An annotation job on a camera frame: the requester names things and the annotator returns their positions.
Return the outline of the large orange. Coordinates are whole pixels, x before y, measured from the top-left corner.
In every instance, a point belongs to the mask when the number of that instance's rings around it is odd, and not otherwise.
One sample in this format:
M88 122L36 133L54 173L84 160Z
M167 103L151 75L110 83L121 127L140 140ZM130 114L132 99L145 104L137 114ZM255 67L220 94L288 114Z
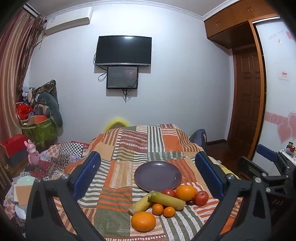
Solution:
M149 212L140 211L132 216L131 225L138 232L150 232L156 226L156 218Z
M197 190L190 185L180 185L176 190L176 197L183 201L191 201L195 198Z

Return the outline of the small wall monitor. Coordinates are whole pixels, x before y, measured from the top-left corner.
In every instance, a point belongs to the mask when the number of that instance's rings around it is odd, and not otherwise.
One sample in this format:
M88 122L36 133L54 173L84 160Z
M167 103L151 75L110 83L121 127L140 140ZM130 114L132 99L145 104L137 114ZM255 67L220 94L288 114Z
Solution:
M107 89L137 89L138 67L110 66L107 68Z

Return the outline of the sugarcane piece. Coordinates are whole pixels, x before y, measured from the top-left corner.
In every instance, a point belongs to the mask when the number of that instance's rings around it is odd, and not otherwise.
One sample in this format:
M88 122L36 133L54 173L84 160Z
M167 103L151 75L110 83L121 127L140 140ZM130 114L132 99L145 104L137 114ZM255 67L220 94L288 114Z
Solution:
M146 211L150 207L154 205L152 201L149 200L151 196L151 192L149 192L146 196L142 197L139 201L135 202L131 207L128 208L128 213L133 216L138 212Z
M173 207L175 210L178 211L183 210L186 204L185 201L181 199L157 191L151 191L148 194L148 200L166 207Z

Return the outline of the pink toy figure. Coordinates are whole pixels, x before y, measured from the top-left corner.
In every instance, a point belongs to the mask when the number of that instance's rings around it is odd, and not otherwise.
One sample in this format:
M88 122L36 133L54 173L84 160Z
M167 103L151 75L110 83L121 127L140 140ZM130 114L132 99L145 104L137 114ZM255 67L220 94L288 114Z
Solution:
M36 145L30 139L24 141L24 144L28 152L29 164L33 167L37 166L40 161L40 154L36 149Z

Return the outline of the striped red curtain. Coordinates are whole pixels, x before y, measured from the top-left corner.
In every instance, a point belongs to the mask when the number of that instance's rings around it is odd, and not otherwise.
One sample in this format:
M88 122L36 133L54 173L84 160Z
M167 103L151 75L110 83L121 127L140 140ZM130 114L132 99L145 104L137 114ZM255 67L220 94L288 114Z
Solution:
M1 141L21 133L16 103L44 22L45 15L34 18L22 9L1 35Z

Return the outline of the large orange front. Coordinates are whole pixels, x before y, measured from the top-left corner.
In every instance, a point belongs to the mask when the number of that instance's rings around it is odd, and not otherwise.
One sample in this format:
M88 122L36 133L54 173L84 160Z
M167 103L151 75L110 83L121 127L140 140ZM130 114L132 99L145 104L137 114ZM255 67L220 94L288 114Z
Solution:
M131 225L138 232L150 232L156 226L156 218L149 212L140 211L132 216Z

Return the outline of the dark red grape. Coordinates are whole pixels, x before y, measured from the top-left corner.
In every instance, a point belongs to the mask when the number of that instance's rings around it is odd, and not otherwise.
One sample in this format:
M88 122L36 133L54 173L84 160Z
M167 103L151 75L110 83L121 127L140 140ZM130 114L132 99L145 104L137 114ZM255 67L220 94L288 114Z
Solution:
M195 205L195 202L194 202L194 200L190 200L190 201L186 201L186 204L187 205Z

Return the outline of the purple ceramic plate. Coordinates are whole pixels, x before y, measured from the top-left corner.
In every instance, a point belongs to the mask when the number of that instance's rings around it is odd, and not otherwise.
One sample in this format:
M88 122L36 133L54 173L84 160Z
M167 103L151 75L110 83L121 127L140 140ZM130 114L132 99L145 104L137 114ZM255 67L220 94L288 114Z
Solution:
M165 161L151 161L140 165L134 172L136 185L146 192L162 192L166 189L176 189L182 174L173 164Z

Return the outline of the large orange back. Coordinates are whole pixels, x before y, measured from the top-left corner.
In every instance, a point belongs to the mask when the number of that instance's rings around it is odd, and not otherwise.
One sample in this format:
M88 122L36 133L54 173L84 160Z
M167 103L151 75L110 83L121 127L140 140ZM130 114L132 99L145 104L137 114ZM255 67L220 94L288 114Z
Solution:
M190 185L180 185L176 190L176 197L183 201L191 201L195 198L197 190Z

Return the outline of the red tomato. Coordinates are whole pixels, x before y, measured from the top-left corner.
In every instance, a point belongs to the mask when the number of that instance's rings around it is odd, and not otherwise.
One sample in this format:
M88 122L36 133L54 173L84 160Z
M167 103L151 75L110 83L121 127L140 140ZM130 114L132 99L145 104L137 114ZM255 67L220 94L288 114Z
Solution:
M177 197L176 192L173 189L165 189L162 193L171 197Z
M204 206L207 204L209 195L206 191L199 191L195 195L194 202L197 206Z

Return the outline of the patterned dark cushion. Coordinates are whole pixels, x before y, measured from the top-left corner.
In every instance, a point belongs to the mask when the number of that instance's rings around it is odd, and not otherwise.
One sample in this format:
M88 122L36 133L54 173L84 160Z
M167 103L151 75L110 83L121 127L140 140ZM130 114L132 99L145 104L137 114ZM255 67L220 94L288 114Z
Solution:
M30 105L33 105L32 101L36 99L37 95L41 94L42 92L47 92L51 94L55 98L56 102L58 102L56 80L52 79L51 81L43 84L42 86L34 88L32 90L32 100L30 102Z

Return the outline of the small mandarin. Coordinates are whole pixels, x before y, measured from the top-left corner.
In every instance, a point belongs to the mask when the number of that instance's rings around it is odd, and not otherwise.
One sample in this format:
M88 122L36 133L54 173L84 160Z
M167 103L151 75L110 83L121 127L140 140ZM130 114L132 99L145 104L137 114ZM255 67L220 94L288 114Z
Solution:
M162 215L163 212L164 212L164 207L161 204L155 203L152 206L153 215L159 216L159 215Z
M163 210L163 216L166 218L174 217L176 210L173 207L166 207Z

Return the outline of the large wall television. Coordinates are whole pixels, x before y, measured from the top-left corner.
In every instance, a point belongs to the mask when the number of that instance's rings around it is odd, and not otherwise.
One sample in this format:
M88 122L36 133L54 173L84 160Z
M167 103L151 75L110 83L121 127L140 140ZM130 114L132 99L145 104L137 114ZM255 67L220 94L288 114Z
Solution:
M151 66L152 38L143 36L100 36L94 63L97 66Z

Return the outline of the white air conditioner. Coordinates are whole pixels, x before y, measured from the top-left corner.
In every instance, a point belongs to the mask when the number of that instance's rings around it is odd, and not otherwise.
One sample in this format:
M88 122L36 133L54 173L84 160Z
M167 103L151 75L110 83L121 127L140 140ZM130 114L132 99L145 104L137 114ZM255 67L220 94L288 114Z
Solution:
M75 27L89 25L93 14L93 8L87 7L68 11L47 20L45 35L52 35Z

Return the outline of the red box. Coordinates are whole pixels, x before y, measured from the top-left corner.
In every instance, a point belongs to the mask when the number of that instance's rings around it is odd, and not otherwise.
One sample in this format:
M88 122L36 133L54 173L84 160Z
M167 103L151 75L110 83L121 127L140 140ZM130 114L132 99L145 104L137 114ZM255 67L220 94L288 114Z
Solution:
M22 151L26 148L24 144L26 140L27 138L25 135L15 135L1 142L1 150L6 157L10 158L15 153L18 153L19 151Z

